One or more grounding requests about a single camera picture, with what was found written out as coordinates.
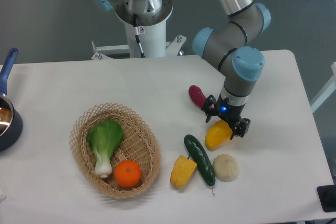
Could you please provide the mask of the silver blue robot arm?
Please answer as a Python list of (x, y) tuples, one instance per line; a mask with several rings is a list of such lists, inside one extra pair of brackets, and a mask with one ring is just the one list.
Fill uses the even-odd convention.
[[(166, 20), (173, 10), (172, 0), (94, 0), (103, 10), (114, 10), (124, 23), (129, 54), (132, 58), (164, 57)], [(250, 120), (241, 112), (259, 79), (265, 64), (263, 54), (248, 46), (270, 24), (270, 12), (253, 0), (220, 0), (229, 18), (220, 29), (204, 28), (193, 39), (194, 52), (225, 76), (222, 90), (215, 98), (205, 97), (197, 87), (190, 87), (192, 101), (208, 119), (217, 116), (243, 137)]]

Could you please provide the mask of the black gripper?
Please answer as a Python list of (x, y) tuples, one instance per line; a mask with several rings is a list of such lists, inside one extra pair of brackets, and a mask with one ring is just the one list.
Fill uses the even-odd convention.
[(206, 115), (205, 122), (208, 123), (213, 116), (218, 116), (223, 121), (227, 122), (232, 134), (230, 140), (235, 136), (244, 137), (250, 126), (250, 119), (241, 118), (241, 112), (245, 106), (229, 104), (229, 98), (218, 97), (216, 101), (213, 95), (209, 95), (201, 108)]

